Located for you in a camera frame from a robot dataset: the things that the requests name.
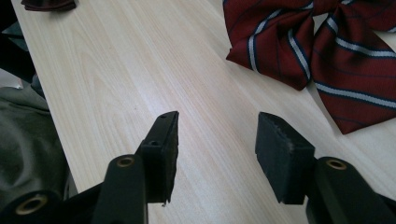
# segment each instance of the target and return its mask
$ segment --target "light wood tabletop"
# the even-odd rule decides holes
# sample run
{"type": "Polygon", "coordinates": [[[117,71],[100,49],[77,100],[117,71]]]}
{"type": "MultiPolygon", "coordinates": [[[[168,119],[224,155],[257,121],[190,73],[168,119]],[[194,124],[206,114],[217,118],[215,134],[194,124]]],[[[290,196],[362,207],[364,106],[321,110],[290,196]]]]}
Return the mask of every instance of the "light wood tabletop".
{"type": "MultiPolygon", "coordinates": [[[[276,201],[257,162],[264,111],[291,124],[317,158],[350,162],[396,199],[396,119],[342,135],[313,83],[296,91],[226,61],[220,0],[79,0],[67,12],[12,2],[79,191],[177,110],[172,202],[150,204],[150,223],[307,223],[304,206],[276,201]]],[[[396,49],[395,35],[380,35],[396,49]]]]}

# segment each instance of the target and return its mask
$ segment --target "table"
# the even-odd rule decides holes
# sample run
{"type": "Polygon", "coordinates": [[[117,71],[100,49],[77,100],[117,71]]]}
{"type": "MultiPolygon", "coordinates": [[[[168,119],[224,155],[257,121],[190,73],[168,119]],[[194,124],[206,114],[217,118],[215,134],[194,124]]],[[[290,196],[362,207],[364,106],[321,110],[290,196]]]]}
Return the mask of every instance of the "table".
{"type": "MultiPolygon", "coordinates": [[[[226,61],[220,0],[79,0],[62,13],[12,1],[79,191],[177,110],[172,202],[150,204],[150,223],[306,223],[304,206],[276,202],[257,163],[265,111],[396,199],[396,119],[341,135],[313,85],[295,91],[226,61]]],[[[395,35],[381,36],[396,49],[395,35]]]]}

